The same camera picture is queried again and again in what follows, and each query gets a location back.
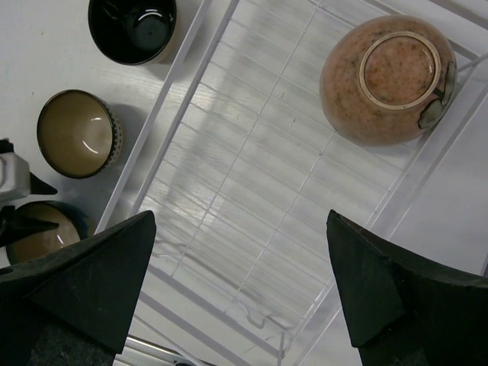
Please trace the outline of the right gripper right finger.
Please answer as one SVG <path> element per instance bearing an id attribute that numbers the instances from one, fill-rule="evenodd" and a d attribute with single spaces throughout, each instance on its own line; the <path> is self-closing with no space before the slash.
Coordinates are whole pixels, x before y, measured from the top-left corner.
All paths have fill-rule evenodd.
<path id="1" fill-rule="evenodd" d="M 329 257 L 364 365 L 485 365 L 487 279 L 397 246 L 334 210 Z"/>

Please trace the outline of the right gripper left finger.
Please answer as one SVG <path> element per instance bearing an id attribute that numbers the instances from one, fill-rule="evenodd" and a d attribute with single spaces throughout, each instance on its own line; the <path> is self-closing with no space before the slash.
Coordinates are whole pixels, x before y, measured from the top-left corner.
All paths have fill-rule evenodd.
<path id="1" fill-rule="evenodd" d="M 111 365 L 126 342 L 156 237 L 143 211 L 1 269 L 3 365 Z"/>

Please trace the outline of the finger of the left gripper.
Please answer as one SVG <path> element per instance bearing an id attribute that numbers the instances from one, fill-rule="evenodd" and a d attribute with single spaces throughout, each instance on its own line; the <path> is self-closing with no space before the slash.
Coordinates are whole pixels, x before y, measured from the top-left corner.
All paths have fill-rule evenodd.
<path id="1" fill-rule="evenodd" d="M 32 172 L 29 177 L 30 193 L 55 195 L 57 189 L 40 180 Z M 35 233 L 44 233 L 59 227 L 58 223 L 21 216 L 14 206 L 1 209 L 1 246 L 7 246 Z"/>

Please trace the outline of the tan blue-outside bowl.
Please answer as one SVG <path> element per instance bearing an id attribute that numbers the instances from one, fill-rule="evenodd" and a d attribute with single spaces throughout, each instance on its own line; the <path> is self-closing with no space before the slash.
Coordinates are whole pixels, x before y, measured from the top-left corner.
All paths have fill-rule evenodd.
<path id="1" fill-rule="evenodd" d="M 59 224 L 6 246 L 11 265 L 58 251 L 93 235 L 95 222 L 76 206 L 61 201 L 32 201 L 15 209 L 21 216 Z"/>

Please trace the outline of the black glossy bowl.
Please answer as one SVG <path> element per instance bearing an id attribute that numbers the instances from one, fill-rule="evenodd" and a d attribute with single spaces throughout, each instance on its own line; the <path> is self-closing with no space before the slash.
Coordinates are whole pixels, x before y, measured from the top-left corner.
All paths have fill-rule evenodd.
<path id="1" fill-rule="evenodd" d="M 88 27 L 108 59 L 145 66 L 160 63 L 177 47 L 181 19 L 176 0 L 90 1 Z"/>

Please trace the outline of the large tan pink-outside bowl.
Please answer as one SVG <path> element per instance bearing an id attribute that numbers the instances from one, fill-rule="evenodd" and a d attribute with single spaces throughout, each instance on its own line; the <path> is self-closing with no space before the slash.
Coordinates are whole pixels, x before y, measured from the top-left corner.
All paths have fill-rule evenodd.
<path id="1" fill-rule="evenodd" d="M 405 143 L 433 128 L 454 99 L 457 60 L 436 27 L 406 15 L 360 24 L 332 49 L 319 95 L 326 119 L 363 146 Z"/>

